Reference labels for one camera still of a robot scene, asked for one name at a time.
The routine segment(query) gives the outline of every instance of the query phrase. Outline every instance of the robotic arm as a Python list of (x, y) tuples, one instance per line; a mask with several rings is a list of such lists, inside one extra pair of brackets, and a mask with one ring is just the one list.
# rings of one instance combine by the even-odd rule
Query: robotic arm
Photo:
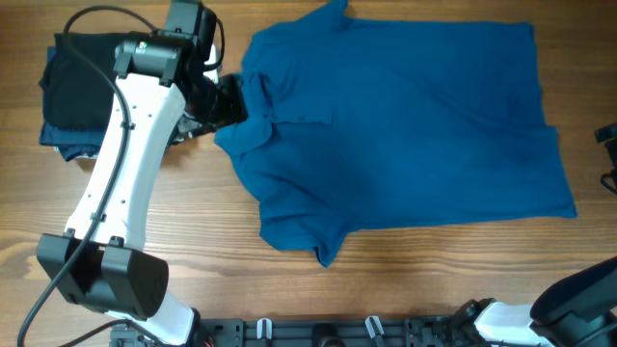
[[(116, 84), (127, 102), (124, 124), (115, 97), (90, 183), (63, 236), (44, 234), (40, 265), (55, 278), (78, 245), (77, 263), (58, 284), (64, 298), (92, 311), (130, 319), (171, 345), (223, 347), (326, 346), (617, 346), (617, 258), (557, 283), (534, 307), (470, 301), (452, 316), (382, 321), (258, 322), (201, 320), (167, 291), (169, 267), (142, 252), (146, 216), (167, 142), (179, 122), (188, 136), (246, 118), (236, 77), (219, 81), (212, 47), (222, 23), (201, 3), (175, 0), (164, 29), (131, 33), (117, 49)], [(122, 131), (129, 131), (126, 148)], [(118, 180), (88, 241), (83, 241), (103, 197), (116, 156), (125, 150)], [(136, 330), (114, 329), (112, 344), (152, 345)]]

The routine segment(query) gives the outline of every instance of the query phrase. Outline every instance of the wooden surface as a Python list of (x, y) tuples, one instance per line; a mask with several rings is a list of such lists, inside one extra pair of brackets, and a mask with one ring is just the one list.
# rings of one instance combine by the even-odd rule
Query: wooden surface
[[(225, 71), (239, 69), (254, 32), (319, 6), (255, 1), (208, 3), (225, 23)], [(88, 168), (39, 146), (37, 82), (52, 34), (95, 2), (4, 0), (0, 8), (0, 346), (14, 344), (23, 317), (49, 282), (34, 256), (40, 234), (62, 232), (89, 179)], [(157, 25), (168, 8), (167, 0), (108, 3)], [(579, 218), (359, 232), (323, 269), (312, 254), (279, 253), (259, 238), (257, 204), (206, 136), (169, 151), (148, 214), (146, 251), (169, 261), (177, 297), (206, 318), (450, 313), (470, 298), (531, 302), (554, 281), (615, 255), (617, 197), (598, 182), (610, 163), (593, 130), (617, 120), (617, 2), (354, 1), (349, 12), (376, 19), (532, 22), (546, 119), (559, 132)], [(112, 13), (75, 25), (81, 32), (131, 29), (142, 27)], [(106, 320), (56, 293), (28, 342), (57, 345)], [(104, 333), (88, 344), (106, 345), (107, 338)]]

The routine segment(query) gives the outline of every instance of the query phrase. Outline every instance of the folded black cloth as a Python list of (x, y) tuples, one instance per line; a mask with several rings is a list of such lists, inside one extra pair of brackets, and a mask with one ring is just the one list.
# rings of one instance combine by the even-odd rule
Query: folded black cloth
[[(127, 34), (70, 34), (86, 57), (115, 79), (116, 47)], [(113, 92), (96, 72), (65, 47), (62, 34), (54, 35), (56, 54), (47, 64), (40, 87), (44, 91), (43, 117), (61, 129), (107, 129)]]

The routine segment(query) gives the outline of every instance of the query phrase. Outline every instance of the folded blue cloth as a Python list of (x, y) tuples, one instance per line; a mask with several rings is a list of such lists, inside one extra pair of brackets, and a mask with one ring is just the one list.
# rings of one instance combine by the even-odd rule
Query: folded blue cloth
[(529, 24), (365, 20), (346, 6), (255, 34), (249, 118), (216, 133), (264, 240), (328, 266), (361, 228), (575, 217)]
[[(54, 58), (56, 50), (47, 47), (47, 62)], [(39, 135), (39, 144), (58, 149), (65, 161), (76, 157), (94, 157), (100, 151), (103, 144), (105, 131), (102, 130), (68, 130), (55, 127), (45, 120)]]

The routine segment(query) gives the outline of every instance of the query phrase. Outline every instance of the wood grain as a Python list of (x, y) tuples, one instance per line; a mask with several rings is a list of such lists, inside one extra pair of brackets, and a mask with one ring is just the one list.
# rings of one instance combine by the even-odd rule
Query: wood grain
[[(322, 2), (213, 0), (226, 26), (225, 71), (254, 32)], [(38, 145), (45, 47), (94, 0), (5, 0), (0, 8), (0, 346), (14, 344), (23, 317), (48, 284), (35, 259), (43, 232), (60, 233), (85, 188), (87, 165), (66, 164)], [(161, 25), (167, 0), (111, 0)], [(170, 262), (170, 288), (203, 317), (362, 317), (450, 313), (467, 299), (533, 301), (556, 280), (614, 256), (617, 197), (598, 182), (610, 163), (593, 130), (617, 120), (617, 3), (610, 1), (353, 1), (375, 19), (530, 21), (549, 124), (579, 217), (350, 235), (329, 269), (313, 255), (279, 253), (259, 238), (257, 204), (227, 156), (206, 136), (166, 155), (148, 213), (146, 251)], [(81, 32), (141, 30), (97, 13)], [(54, 294), (28, 336), (57, 345), (108, 320)], [(106, 345), (108, 334), (86, 345)]]

